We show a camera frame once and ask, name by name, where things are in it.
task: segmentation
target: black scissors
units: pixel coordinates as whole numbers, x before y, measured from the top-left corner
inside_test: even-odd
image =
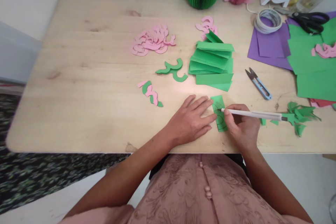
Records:
[[[280,14],[293,18],[301,28],[309,35],[317,35],[323,32],[323,24],[329,21],[329,16],[322,12],[301,13],[274,7]]]

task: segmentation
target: thread snips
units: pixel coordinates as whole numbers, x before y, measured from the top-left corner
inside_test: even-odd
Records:
[[[245,69],[247,75],[249,76],[251,81],[254,83],[254,85],[257,87],[261,95],[264,97],[265,100],[271,100],[272,99],[271,93],[264,86],[264,84],[260,81],[260,79],[258,78],[256,73],[252,70],[252,68],[249,68],[249,70],[250,72]]]

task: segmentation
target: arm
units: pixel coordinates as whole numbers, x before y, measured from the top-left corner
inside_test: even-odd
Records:
[[[249,111],[245,104],[232,104],[227,109]],[[259,119],[232,115],[227,109],[224,111],[225,122],[232,140],[245,160],[252,188],[279,214],[294,216],[313,223],[259,151],[257,147]]]
[[[64,218],[95,208],[127,204],[147,173],[172,148],[195,141],[209,131],[209,124],[216,120],[217,115],[201,118],[201,114],[213,100],[201,97],[190,105],[194,98],[195,95],[189,96],[159,133],[109,171]]]

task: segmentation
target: white tape roll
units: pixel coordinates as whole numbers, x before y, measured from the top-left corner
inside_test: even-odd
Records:
[[[265,25],[260,18],[264,17],[273,23],[273,26]],[[264,9],[257,14],[257,17],[254,20],[254,27],[261,33],[268,34],[275,32],[280,29],[282,25],[281,17],[278,12],[273,9]]]

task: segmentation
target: finger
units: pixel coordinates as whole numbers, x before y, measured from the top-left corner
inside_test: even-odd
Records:
[[[217,119],[217,115],[215,113],[213,113],[212,115],[208,115],[207,117],[202,118],[202,123],[204,125],[207,125],[207,124],[212,123],[216,119]]]
[[[201,98],[197,99],[193,104],[189,106],[190,110],[194,110],[198,108],[199,105],[201,105],[203,102],[205,102],[208,99],[207,96],[202,96]]]
[[[213,104],[213,100],[208,100],[206,102],[203,102],[201,105],[198,106],[198,108],[195,109],[195,112],[199,115],[203,114],[203,112],[210,107]]]
[[[189,106],[189,104],[195,99],[196,95],[195,94],[192,94],[190,96],[188,96],[187,99],[184,100],[181,108],[186,108]]]
[[[206,125],[203,128],[201,128],[196,134],[195,134],[195,140],[201,136],[203,136],[205,133],[207,133],[209,130],[211,130],[212,127],[210,125]]]
[[[237,124],[234,122],[235,120],[231,112],[228,109],[224,110],[224,120],[229,131],[235,132],[239,129]]]
[[[226,108],[227,109],[250,111],[249,108],[245,104],[231,104],[230,106],[227,106]]]

